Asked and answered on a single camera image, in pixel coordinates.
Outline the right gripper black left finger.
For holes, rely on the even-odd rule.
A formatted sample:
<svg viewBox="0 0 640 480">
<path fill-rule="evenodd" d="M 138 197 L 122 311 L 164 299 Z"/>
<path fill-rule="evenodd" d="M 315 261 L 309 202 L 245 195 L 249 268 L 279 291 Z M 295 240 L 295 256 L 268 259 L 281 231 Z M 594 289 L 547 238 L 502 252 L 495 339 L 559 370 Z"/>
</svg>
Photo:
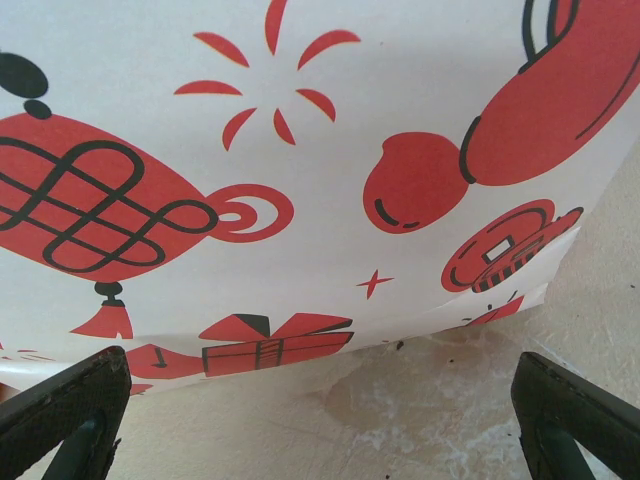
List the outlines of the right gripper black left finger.
<svg viewBox="0 0 640 480">
<path fill-rule="evenodd" d="M 131 392 L 111 346 L 0 404 L 0 480 L 17 480 L 57 451 L 41 480 L 106 480 Z"/>
</svg>

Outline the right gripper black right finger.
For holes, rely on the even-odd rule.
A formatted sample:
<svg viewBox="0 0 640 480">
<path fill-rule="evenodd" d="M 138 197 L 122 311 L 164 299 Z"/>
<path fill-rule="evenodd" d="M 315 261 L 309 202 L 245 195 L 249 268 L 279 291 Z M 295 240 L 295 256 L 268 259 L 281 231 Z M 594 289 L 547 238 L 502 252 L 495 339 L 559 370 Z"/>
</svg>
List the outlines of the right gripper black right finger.
<svg viewBox="0 0 640 480">
<path fill-rule="evenodd" d="M 535 352 L 511 384 L 532 480 L 596 480 L 581 447 L 621 480 L 640 480 L 640 409 Z"/>
</svg>

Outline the white red printed paper bag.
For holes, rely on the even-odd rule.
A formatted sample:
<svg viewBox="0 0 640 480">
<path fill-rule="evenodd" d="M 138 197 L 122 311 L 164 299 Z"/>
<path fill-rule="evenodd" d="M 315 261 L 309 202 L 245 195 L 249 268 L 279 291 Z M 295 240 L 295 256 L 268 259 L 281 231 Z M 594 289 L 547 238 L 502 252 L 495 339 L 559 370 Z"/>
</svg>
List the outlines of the white red printed paper bag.
<svg viewBox="0 0 640 480">
<path fill-rule="evenodd" d="M 538 305 L 638 136 L 640 0 L 0 0 L 0 384 Z"/>
</svg>

